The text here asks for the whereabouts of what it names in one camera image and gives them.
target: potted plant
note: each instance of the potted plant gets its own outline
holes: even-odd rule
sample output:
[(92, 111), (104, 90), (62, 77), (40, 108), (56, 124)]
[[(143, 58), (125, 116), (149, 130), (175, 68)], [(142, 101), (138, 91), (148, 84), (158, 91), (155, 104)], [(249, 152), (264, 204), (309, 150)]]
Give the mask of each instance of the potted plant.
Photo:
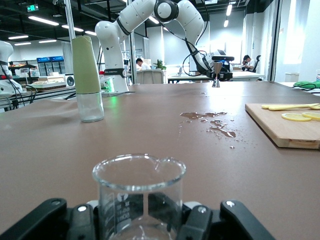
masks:
[(155, 65), (156, 65), (156, 68), (157, 69), (161, 69), (161, 70), (166, 70), (167, 69), (167, 67), (166, 66), (163, 66), (163, 62), (162, 62), (162, 60), (157, 60), (157, 63), (154, 63)]

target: beige chair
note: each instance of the beige chair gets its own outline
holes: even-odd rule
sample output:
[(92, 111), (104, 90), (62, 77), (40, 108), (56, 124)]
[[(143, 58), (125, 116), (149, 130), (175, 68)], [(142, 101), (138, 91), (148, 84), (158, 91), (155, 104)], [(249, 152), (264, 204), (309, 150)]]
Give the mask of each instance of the beige chair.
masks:
[(136, 71), (137, 84), (163, 84), (164, 71), (160, 69), (148, 69)]

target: refrigerator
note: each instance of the refrigerator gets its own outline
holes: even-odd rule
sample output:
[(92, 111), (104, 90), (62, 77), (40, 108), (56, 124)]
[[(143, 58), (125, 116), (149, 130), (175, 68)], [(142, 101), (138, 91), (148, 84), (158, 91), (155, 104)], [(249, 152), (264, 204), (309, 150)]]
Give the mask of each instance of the refrigerator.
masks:
[(40, 76), (49, 76), (52, 72), (65, 74), (65, 62), (63, 56), (38, 57), (36, 59)]

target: person sitting at desk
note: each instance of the person sitting at desk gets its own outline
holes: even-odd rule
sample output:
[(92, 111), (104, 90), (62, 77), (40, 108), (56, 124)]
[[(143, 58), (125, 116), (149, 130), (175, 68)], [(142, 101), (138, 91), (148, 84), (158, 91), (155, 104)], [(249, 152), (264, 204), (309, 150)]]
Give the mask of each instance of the person sitting at desk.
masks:
[(136, 63), (139, 67), (141, 67), (141, 70), (151, 69), (151, 67), (150, 67), (148, 64), (146, 64), (141, 58), (137, 58), (137, 59), (135, 60), (135, 63)]
[(254, 59), (251, 59), (249, 55), (245, 55), (243, 58), (244, 66), (242, 67), (242, 71), (251, 71), (254, 69), (256, 61)]

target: exit sign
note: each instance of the exit sign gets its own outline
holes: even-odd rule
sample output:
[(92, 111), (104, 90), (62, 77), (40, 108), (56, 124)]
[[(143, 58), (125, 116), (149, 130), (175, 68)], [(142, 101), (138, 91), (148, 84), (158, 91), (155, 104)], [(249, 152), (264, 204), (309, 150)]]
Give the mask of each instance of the exit sign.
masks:
[(34, 11), (38, 11), (39, 7), (38, 7), (38, 4), (34, 4), (34, 5), (26, 6), (26, 9), (28, 12), (34, 12)]

